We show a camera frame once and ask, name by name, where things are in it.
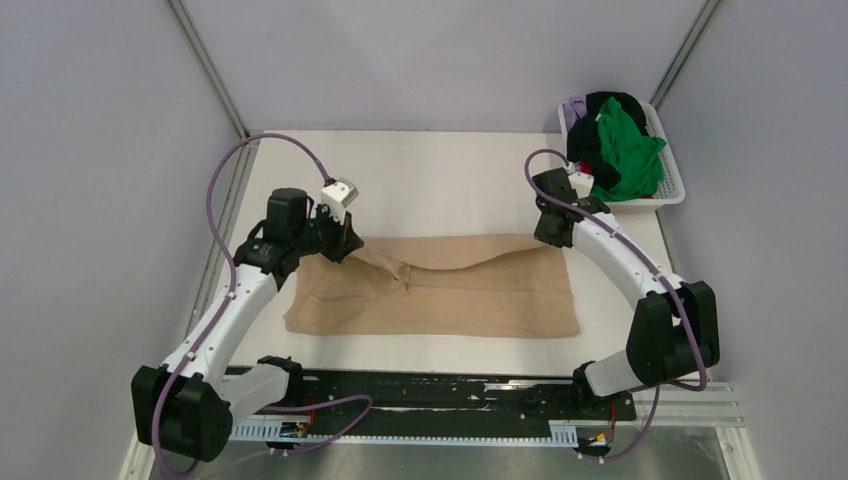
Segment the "beige t shirt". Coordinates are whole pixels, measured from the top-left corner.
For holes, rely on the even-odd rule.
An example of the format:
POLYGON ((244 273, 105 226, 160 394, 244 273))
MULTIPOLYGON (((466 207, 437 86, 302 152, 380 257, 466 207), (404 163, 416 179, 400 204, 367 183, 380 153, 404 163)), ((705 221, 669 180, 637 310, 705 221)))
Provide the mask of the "beige t shirt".
POLYGON ((368 237, 334 263, 301 261, 292 333, 519 339, 579 334, 563 252, 530 235, 368 237))

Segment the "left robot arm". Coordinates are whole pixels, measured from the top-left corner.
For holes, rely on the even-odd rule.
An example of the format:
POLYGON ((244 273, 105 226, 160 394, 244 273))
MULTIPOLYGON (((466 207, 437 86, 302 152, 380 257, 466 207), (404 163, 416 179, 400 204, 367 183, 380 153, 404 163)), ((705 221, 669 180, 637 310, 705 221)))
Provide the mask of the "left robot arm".
POLYGON ((306 400, 302 367, 266 356, 234 380, 230 361, 259 314, 305 257, 340 263, 363 247, 349 205, 357 188, 330 181, 314 201, 297 188, 276 189, 266 216, 236 249, 230 278, 180 346, 159 367, 131 381, 136 433, 143 444, 210 462, 234 426, 267 406, 298 411, 306 400))

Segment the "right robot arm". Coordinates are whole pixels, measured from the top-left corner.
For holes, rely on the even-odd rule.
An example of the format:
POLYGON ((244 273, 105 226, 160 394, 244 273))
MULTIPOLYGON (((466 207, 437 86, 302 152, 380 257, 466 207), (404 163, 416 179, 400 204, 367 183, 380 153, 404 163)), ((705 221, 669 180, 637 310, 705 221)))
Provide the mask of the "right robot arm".
POLYGON ((571 403, 596 417, 620 392, 705 376, 720 359, 717 301, 703 281, 687 282, 665 271, 622 230, 598 198, 579 197, 564 168, 529 179, 541 216, 534 236, 549 246, 589 257, 634 310, 625 347, 577 370, 571 403))

